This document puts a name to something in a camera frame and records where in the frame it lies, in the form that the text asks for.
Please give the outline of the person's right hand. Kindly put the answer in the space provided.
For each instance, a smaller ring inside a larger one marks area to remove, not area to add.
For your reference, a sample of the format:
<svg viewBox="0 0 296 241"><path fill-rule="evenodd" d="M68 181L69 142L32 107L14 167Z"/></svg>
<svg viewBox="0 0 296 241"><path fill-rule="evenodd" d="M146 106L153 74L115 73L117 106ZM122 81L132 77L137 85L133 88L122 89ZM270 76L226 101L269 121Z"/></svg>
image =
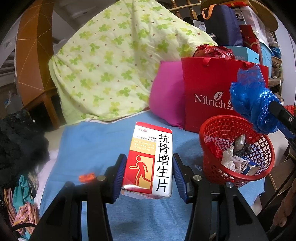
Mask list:
<svg viewBox="0 0 296 241"><path fill-rule="evenodd" d="M291 215L293 207L295 206L295 180L289 189L286 197L281 202L274 218L273 225L283 227L287 222L287 217Z"/></svg>

